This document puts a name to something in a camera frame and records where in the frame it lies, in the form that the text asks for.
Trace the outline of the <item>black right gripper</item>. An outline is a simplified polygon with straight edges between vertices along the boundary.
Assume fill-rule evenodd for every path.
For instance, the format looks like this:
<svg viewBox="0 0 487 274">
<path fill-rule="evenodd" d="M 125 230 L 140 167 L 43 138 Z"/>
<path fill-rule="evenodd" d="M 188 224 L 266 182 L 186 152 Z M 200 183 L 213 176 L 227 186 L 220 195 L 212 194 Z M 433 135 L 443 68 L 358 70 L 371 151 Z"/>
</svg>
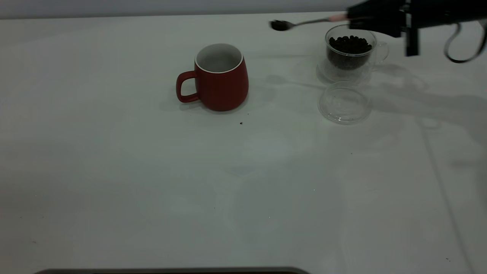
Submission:
<svg viewBox="0 0 487 274">
<path fill-rule="evenodd" d="M 349 28 L 400 37 L 402 28 L 397 23 L 374 19 L 392 15 L 400 10 L 405 0 L 366 0 L 347 8 Z M 465 21 L 486 19 L 486 0 L 409 0 L 406 26 L 415 29 L 450 25 Z"/>
</svg>

